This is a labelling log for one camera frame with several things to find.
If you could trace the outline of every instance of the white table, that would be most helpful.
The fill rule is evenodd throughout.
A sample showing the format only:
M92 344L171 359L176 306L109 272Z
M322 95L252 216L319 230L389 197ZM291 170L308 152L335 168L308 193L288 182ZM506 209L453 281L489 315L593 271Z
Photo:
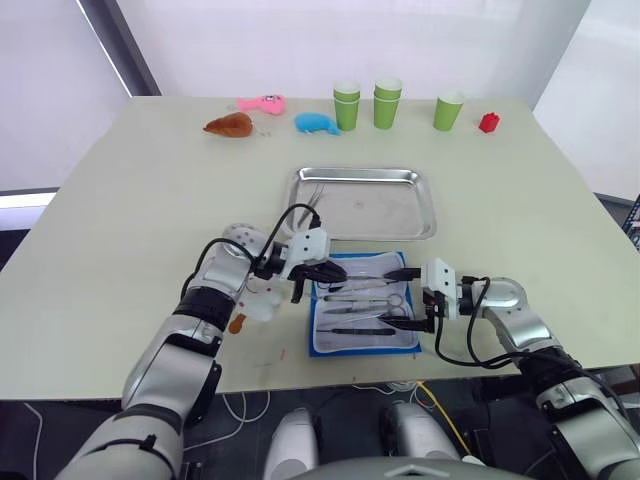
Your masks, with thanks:
M366 101L354 132L294 130L296 113L331 113L329 100L255 113L246 139L201 131L232 104L134 99L78 165L0 274L0 398L119 397L206 241L233 222L271 229L304 166L404 167L428 179L434 238L334 251L399 249L414 266L440 256L460 274L511 277L586 367L640 360L639 256L524 103L470 101L450 133L431 127L427 101L403 101L389 131L373 128ZM491 135L476 127L487 111L502 117ZM427 334L416 356L309 358L308 308L287 303L273 322L227 335L218 391L491 373L443 363ZM477 350L501 353L480 324ZM464 327L447 326L450 355L464 358Z

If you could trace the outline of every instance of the yellow cable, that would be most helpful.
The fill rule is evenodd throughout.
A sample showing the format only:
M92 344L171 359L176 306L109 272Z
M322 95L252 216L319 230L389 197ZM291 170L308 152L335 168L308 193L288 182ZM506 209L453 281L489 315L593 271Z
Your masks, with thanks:
M464 450L467 452L468 455L471 455L471 450L469 450L469 447L467 447L467 444L465 443L465 441L462 439L462 435L460 435L460 432L458 432L458 429L456 428L456 426L454 425L453 421L451 420L451 418L449 418L449 415L447 415L447 412L445 412L444 408L442 408L442 405L440 405L440 402L438 401L438 399L436 398L436 396L431 393L431 390L429 390L424 383L422 382L417 382L418 386L425 391L425 393L427 395L429 395L429 397L431 398L431 400L433 400L433 403L435 404L435 406L438 408L438 410L440 410L440 413L442 414L442 416L444 417L444 419L447 421L447 423L449 424L449 426L451 427L451 430L453 430L453 433L455 434L456 438L458 439L458 441L460 442L460 445L462 445L462 448L464 448Z

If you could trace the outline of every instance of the pink plush toy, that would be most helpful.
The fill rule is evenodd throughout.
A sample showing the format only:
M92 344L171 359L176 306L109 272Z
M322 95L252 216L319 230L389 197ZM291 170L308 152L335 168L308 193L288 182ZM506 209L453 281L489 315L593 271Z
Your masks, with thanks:
M236 104L241 112L254 110L256 108L271 115L280 115L284 112L284 97L282 95L265 95L264 97L253 98L251 100L239 98Z

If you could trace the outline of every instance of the white wall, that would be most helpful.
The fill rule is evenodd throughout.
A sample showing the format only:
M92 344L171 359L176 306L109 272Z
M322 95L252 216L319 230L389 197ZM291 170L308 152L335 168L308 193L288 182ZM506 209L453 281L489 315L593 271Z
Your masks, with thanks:
M2 0L0 191L60 186L129 97L73 0Z
M640 2L592 0L535 114L598 193L640 193Z
M405 95L532 107L589 0L118 0L165 95L328 97L397 75Z

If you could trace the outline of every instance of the brown toy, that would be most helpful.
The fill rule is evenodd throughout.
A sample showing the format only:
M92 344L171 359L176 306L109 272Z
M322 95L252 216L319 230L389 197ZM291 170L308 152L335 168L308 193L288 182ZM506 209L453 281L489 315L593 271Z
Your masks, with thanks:
M237 112L227 115L226 117L216 118L212 122L207 123L203 130L225 137L248 137L253 130L253 123L249 115Z

